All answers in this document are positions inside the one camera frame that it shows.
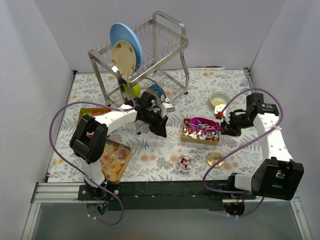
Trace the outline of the magenta plastic scoop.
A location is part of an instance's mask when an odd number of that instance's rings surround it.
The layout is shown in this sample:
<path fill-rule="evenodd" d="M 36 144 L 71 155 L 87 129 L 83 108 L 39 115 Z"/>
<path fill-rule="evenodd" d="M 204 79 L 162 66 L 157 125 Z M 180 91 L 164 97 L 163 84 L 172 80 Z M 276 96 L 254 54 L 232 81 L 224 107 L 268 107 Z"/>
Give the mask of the magenta plastic scoop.
<path fill-rule="evenodd" d="M 203 117 L 193 117 L 190 119 L 189 124 L 195 129 L 206 133 L 223 131 L 223 128 L 217 122 Z"/>

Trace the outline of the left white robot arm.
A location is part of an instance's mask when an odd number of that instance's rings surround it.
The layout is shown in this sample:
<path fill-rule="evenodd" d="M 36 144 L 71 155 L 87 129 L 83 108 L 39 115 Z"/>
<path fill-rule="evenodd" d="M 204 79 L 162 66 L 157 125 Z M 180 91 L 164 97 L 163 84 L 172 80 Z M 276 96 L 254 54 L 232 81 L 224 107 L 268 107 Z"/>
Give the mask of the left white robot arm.
<path fill-rule="evenodd" d="M 107 136 L 126 124 L 144 122 L 150 132 L 166 138 L 169 110 L 174 110 L 174 106 L 167 98 L 157 104 L 156 96 L 144 91 L 141 97 L 128 100 L 106 114 L 96 117 L 86 114 L 80 119 L 69 146 L 80 158 L 84 180 L 90 185 L 89 194 L 95 200 L 103 199 L 107 193 L 102 184 L 106 178 L 100 163 Z"/>

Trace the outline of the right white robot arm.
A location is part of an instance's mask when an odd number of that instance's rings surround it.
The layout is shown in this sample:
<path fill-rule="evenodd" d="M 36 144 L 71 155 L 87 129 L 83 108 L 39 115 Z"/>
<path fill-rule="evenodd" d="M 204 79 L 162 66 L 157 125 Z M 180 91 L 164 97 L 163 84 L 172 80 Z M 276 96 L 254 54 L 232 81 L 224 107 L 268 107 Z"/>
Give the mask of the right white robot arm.
<path fill-rule="evenodd" d="M 281 119 L 275 104 L 265 103 L 261 93 L 246 97 L 246 109 L 229 111 L 224 105 L 215 106 L 216 118 L 221 119 L 222 135 L 238 137 L 242 130 L 254 127 L 261 137 L 262 163 L 253 174 L 232 173 L 226 186 L 227 195 L 237 199 L 243 193 L 256 196 L 291 200 L 304 174 L 301 163 L 289 153 L 280 128 Z"/>

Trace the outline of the steel dish rack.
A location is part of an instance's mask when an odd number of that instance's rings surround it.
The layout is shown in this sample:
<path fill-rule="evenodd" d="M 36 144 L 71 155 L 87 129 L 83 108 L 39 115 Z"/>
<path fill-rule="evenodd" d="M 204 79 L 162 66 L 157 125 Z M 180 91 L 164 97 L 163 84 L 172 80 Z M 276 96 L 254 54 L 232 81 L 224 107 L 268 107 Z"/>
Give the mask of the steel dish rack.
<path fill-rule="evenodd" d="M 167 95 L 163 87 L 173 87 L 176 94 L 188 93 L 190 75 L 184 58 L 188 44 L 185 25 L 160 10 L 135 29 L 114 23 L 110 44 L 100 50 L 89 50 L 88 56 L 106 104 L 113 103 L 110 97 L 116 92 L 123 103 L 87 123 L 96 124 L 109 134 L 127 123 L 134 123 L 139 132 L 140 123 L 144 122 L 153 134 L 167 137 L 167 114 L 175 110 L 171 104 L 175 95 Z M 184 84 L 162 70 L 176 55 L 180 55 Z"/>

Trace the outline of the tin of star candies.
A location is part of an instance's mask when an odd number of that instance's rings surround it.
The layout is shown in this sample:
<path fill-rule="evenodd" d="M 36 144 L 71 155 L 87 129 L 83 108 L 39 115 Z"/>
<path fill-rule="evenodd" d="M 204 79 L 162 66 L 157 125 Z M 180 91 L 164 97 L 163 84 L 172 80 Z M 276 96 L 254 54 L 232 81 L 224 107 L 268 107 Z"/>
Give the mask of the tin of star candies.
<path fill-rule="evenodd" d="M 79 116 L 78 116 L 78 121 L 77 125 L 81 121 L 81 118 L 84 115 L 89 115 L 90 117 L 95 117 L 95 116 L 101 116 L 103 114 L 109 113 L 111 110 L 108 108 L 104 107 L 98 107 L 98 108 L 81 108 L 79 111 Z"/>

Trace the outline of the tin of lollipop candies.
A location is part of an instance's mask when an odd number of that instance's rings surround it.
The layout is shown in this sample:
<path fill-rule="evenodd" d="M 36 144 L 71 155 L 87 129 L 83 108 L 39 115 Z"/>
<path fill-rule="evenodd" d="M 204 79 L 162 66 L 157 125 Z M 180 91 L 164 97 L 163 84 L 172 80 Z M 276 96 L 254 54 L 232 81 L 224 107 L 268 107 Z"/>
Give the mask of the tin of lollipop candies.
<path fill-rule="evenodd" d="M 181 127 L 181 136 L 180 140 L 182 142 L 203 144 L 209 146 L 217 146 L 220 142 L 220 134 L 217 132 L 209 133 L 202 132 L 199 129 L 196 129 L 192 126 L 189 121 L 190 118 L 184 118 L 183 124 Z"/>

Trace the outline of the clear glass jar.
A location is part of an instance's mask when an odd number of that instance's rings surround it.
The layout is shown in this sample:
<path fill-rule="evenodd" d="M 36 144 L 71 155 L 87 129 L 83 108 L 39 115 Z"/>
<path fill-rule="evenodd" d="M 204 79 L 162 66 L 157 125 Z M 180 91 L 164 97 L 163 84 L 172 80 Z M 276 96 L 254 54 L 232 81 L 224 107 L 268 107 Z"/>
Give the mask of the clear glass jar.
<path fill-rule="evenodd" d="M 177 159 L 177 169 L 181 174 L 189 174 L 195 165 L 196 160 L 190 154 L 183 154 Z"/>

